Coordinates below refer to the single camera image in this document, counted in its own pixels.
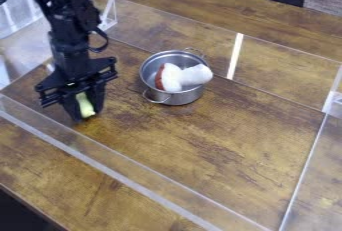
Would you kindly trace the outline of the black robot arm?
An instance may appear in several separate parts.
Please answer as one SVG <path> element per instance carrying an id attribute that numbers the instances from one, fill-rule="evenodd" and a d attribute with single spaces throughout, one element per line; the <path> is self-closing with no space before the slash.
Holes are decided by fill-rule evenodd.
<path id="1" fill-rule="evenodd" d="M 74 121 L 96 115 L 104 106 L 105 84 L 117 78 L 113 57 L 92 59 L 106 47 L 89 45 L 89 35 L 104 36 L 100 12 L 90 0 L 34 0 L 49 22 L 53 72 L 34 86 L 40 104 L 60 104 Z"/>

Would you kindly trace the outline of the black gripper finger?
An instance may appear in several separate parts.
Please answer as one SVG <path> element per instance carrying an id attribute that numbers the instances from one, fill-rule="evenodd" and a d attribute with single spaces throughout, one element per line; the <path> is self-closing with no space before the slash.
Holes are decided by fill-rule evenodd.
<path id="1" fill-rule="evenodd" d="M 61 99 L 61 106 L 62 106 L 64 110 L 66 111 L 72 120 L 76 122 L 80 122 L 82 119 L 81 112 L 80 112 L 80 106 L 78 106 L 76 97 L 73 95 L 68 95 L 66 97 L 64 97 Z"/>
<path id="2" fill-rule="evenodd" d="M 94 113 L 100 113 L 104 106 L 105 98 L 105 85 L 104 84 L 90 84 L 85 92 L 86 98 L 93 107 Z"/>

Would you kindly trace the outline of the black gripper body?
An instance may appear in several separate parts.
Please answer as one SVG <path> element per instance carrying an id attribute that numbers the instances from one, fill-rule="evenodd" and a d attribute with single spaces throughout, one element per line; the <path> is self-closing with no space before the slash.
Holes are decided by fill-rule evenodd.
<path id="1" fill-rule="evenodd" d="M 61 104 L 61 99 L 68 95 L 76 97 L 78 93 L 85 93 L 90 84 L 106 85 L 117 78 L 116 58 L 92 59 L 89 56 L 90 53 L 101 53 L 108 43 L 92 47 L 86 41 L 66 44 L 50 39 L 49 44 L 53 71 L 34 86 L 42 107 Z"/>

